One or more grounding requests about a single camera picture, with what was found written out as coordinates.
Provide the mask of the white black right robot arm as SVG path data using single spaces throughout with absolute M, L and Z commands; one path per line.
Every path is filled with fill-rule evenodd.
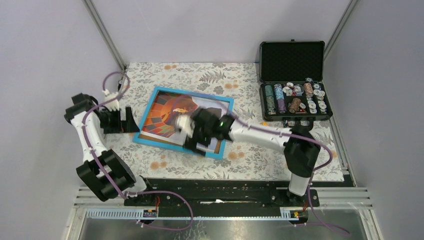
M 217 117 L 204 108 L 178 116 L 174 125 L 186 135 L 183 148 L 197 155 L 206 155 L 200 146 L 209 146 L 212 139 L 255 144 L 282 153 L 291 173 L 287 201 L 299 206 L 307 199 L 307 188 L 321 150 L 307 128 L 248 124 L 232 114 Z

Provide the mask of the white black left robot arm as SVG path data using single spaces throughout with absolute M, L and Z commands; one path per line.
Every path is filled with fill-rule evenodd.
M 125 119 L 121 119 L 120 110 L 97 108 L 98 101 L 91 95 L 79 93 L 71 99 L 73 106 L 66 109 L 64 118 L 76 129 L 82 147 L 83 163 L 76 168 L 78 177 L 102 202 L 129 192 L 142 205 L 152 204 L 154 190 L 105 146 L 107 134 L 139 132 L 131 107 L 125 108 Z

